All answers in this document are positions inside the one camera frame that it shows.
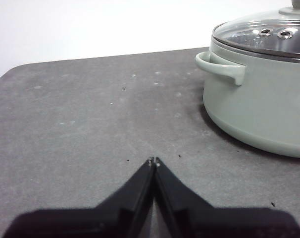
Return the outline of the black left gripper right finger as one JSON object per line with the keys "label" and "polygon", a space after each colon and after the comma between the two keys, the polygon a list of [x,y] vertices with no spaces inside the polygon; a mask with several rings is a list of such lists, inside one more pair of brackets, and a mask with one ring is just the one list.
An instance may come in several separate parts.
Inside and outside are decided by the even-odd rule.
{"label": "black left gripper right finger", "polygon": [[285,211],[213,207],[156,157],[155,199],[173,238],[298,238],[300,226]]}

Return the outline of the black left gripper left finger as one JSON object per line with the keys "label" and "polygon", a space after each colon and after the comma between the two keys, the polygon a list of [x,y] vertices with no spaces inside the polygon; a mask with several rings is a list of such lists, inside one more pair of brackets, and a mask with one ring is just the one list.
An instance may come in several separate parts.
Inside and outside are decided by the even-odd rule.
{"label": "black left gripper left finger", "polygon": [[42,209],[17,216],[5,238],[137,238],[152,207],[152,159],[93,208]]}

